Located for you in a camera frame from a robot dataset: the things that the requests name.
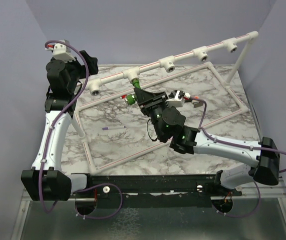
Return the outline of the green plastic water faucet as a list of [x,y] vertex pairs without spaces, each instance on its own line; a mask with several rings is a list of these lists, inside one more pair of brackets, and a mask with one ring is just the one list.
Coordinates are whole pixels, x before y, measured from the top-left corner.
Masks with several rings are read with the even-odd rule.
[[[139,78],[134,78],[131,81],[131,84],[134,88],[140,89],[140,81]],[[136,95],[134,93],[128,94],[124,96],[124,101],[127,105],[131,106],[136,102]]]

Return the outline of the white PVC pipe rack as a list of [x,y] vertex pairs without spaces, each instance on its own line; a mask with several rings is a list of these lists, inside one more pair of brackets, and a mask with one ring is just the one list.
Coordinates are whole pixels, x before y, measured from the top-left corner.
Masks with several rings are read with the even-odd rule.
[[[150,83],[142,84],[142,85],[140,85],[140,87],[142,89],[148,88],[148,87],[154,86],[156,84],[160,84],[160,83],[166,82],[168,80],[172,80],[174,78],[178,78],[178,77],[182,77],[182,76],[187,75],[187,74],[191,74],[195,71],[198,71],[198,70],[201,70],[204,68],[211,70],[212,73],[214,74],[214,76],[219,80],[221,85],[224,87],[224,89],[230,94],[230,96],[234,99],[236,104],[239,106],[239,109],[237,111],[234,111],[234,112],[230,113],[229,115],[218,118],[217,120],[214,120],[214,121],[207,123],[205,125],[206,127],[211,127],[211,126],[214,126],[216,124],[219,124],[221,122],[224,122],[228,119],[231,119],[235,116],[244,114],[244,113],[249,111],[249,108],[245,106],[245,104],[242,102],[242,100],[236,95],[236,93],[230,87],[230,82],[233,79],[236,71],[238,70],[240,64],[242,63],[247,52],[250,50],[253,42],[256,40],[257,37],[258,37],[258,32],[252,31],[252,32],[249,32],[245,35],[238,36],[238,37],[232,37],[230,39],[226,39],[226,40],[223,40],[221,42],[218,42],[218,43],[215,43],[215,44],[212,44],[209,46],[201,46],[201,47],[192,49],[191,51],[188,51],[185,53],[181,53],[178,55],[170,55],[170,56],[161,58],[158,61],[146,64],[146,65],[128,68],[128,69],[123,70],[122,72],[118,72],[118,73],[115,73],[115,74],[112,74],[109,76],[105,76],[103,78],[97,77],[95,79],[89,80],[89,83],[86,84],[85,90],[89,90],[91,95],[97,96],[100,93],[100,90],[101,90],[100,87],[102,87],[105,84],[109,84],[109,83],[112,83],[112,82],[115,82],[118,80],[122,80],[122,79],[127,79],[130,82],[130,84],[132,84],[134,82],[134,80],[139,80],[140,74],[154,70],[154,69],[158,69],[158,68],[164,68],[167,73],[172,73],[176,68],[176,66],[175,66],[176,62],[182,61],[182,60],[185,60],[188,58],[192,58],[192,57],[198,58],[198,60],[202,63],[201,65],[197,65],[195,67],[183,70],[183,71],[178,72],[178,73],[172,73],[171,75],[166,76],[164,78],[160,78],[158,80],[153,80]],[[221,77],[221,75],[217,72],[217,70],[214,69],[215,68],[214,65],[210,61],[207,61],[208,53],[211,51],[214,51],[216,49],[222,49],[222,48],[225,48],[228,50],[228,52],[233,53],[236,51],[237,44],[239,44],[240,42],[246,42],[246,44],[245,44],[242,52],[240,53],[236,63],[234,64],[230,74],[228,75],[227,79],[224,80]],[[82,110],[88,109],[90,107],[94,107],[98,104],[105,103],[109,100],[114,100],[118,97],[121,97],[124,95],[129,95],[132,92],[133,92],[132,89],[119,91],[113,95],[101,98],[99,100],[92,101],[90,103],[85,103],[85,104],[76,108],[76,113],[75,113],[76,124],[78,124],[79,127],[81,128],[81,133],[79,133],[79,136],[82,140],[84,140],[83,147],[85,150],[86,159],[89,163],[89,173],[98,174],[98,173],[102,172],[103,170],[107,170],[107,169],[110,169],[111,167],[115,167],[117,165],[124,164],[124,163],[128,162],[129,160],[133,160],[134,158],[140,157],[144,154],[150,153],[154,150],[157,150],[157,149],[165,146],[164,143],[159,143],[158,145],[152,146],[152,147],[147,148],[145,150],[142,150],[140,152],[136,152],[133,155],[127,156],[123,159],[115,160],[115,161],[113,161],[109,164],[106,164],[104,166],[98,167],[95,165],[95,162],[91,156],[89,142],[86,139],[85,131],[82,129],[82,122],[81,122],[81,119],[79,116],[79,112]]]

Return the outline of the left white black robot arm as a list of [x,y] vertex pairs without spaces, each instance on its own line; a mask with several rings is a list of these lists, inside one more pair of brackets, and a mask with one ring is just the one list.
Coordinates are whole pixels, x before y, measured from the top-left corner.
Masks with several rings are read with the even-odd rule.
[[66,201],[77,192],[82,197],[92,194],[93,185],[87,181],[86,173],[65,175],[62,173],[61,159],[65,136],[70,125],[77,132],[80,127],[73,119],[76,107],[77,83],[98,73],[97,58],[80,51],[86,61],[81,65],[76,58],[64,54],[53,56],[46,65],[49,88],[45,101],[45,130],[37,157],[30,170],[24,170],[21,180],[34,201]]

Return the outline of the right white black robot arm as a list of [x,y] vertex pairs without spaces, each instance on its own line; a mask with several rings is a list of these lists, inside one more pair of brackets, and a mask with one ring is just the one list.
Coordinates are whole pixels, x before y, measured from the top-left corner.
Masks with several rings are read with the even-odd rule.
[[240,162],[241,165],[216,173],[212,189],[223,196],[230,190],[252,181],[267,186],[278,184],[279,153],[270,138],[262,141],[240,141],[209,134],[201,126],[185,125],[186,117],[180,113],[186,101],[204,100],[184,91],[149,92],[134,88],[134,96],[142,114],[154,126],[156,140],[170,142],[170,148],[180,154],[206,154]]

